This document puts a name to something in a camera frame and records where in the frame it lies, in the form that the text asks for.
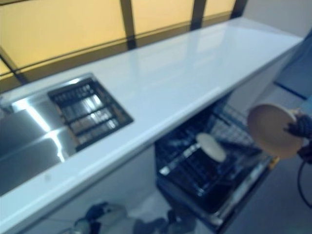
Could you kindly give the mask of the right robot hand dark palm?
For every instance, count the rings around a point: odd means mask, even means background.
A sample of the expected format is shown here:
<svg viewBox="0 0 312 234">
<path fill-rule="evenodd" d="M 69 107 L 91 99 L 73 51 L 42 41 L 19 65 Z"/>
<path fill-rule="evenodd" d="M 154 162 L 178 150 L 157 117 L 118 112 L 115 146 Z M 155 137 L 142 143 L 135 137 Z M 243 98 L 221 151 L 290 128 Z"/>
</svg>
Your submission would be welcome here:
<svg viewBox="0 0 312 234">
<path fill-rule="evenodd" d="M 284 130 L 295 137 L 306 138 L 311 141 L 312 118 L 298 110 L 294 111 L 294 115 L 296 119 L 295 123 L 289 123 Z"/>
</svg>

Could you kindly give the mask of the left robot hand dark palm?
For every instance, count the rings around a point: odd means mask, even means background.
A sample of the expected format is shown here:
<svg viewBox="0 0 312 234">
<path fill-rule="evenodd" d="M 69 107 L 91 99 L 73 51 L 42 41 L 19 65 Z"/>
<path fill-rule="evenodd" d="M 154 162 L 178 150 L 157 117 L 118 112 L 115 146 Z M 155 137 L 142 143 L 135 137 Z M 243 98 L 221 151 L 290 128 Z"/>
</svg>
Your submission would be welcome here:
<svg viewBox="0 0 312 234">
<path fill-rule="evenodd" d="M 100 227 L 99 218 L 106 214 L 105 209 L 108 208 L 108 202 L 102 202 L 92 205 L 85 214 L 85 219 L 88 221 L 91 228 Z"/>
</svg>

